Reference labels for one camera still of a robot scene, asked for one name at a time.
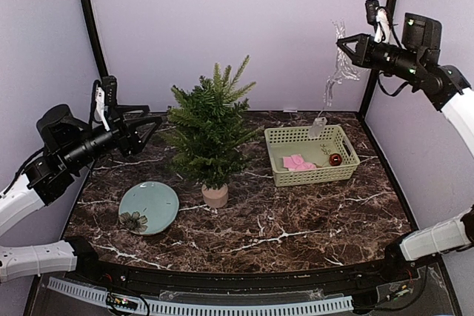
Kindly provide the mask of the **clear battery box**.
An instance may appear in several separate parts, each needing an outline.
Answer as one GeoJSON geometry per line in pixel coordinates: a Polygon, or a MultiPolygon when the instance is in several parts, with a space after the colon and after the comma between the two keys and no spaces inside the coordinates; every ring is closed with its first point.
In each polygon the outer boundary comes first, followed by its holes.
{"type": "Polygon", "coordinates": [[[323,129],[327,124],[326,117],[317,117],[315,118],[312,126],[309,128],[308,135],[310,138],[317,138],[322,133],[323,129]]]}

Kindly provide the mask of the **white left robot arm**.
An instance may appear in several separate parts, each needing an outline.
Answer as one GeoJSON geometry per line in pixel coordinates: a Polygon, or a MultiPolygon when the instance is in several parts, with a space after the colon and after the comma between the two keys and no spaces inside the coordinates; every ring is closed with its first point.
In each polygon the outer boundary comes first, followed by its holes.
{"type": "MultiPolygon", "coordinates": [[[[44,146],[1,193],[1,232],[59,199],[81,170],[101,156],[115,149],[124,157],[140,153],[161,123],[161,116],[147,105],[111,107],[97,127],[75,118],[66,104],[48,110],[36,124],[44,146]]],[[[37,246],[3,246],[1,281],[76,271],[88,283],[99,283],[104,266],[97,260],[95,249],[81,236],[37,246]]]]}

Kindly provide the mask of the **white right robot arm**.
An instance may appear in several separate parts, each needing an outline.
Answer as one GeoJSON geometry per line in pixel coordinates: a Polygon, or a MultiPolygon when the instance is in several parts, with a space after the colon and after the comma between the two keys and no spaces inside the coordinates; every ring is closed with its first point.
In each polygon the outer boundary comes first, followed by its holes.
{"type": "MultiPolygon", "coordinates": [[[[340,38],[337,47],[357,67],[377,70],[404,80],[413,91],[422,91],[473,149],[473,89],[453,65],[440,65],[440,21],[406,13],[401,44],[390,44],[386,30],[378,35],[359,33],[340,38]]],[[[473,247],[473,208],[431,227],[411,232],[389,244],[378,266],[378,276],[393,282],[407,263],[431,255],[473,247]]]]}

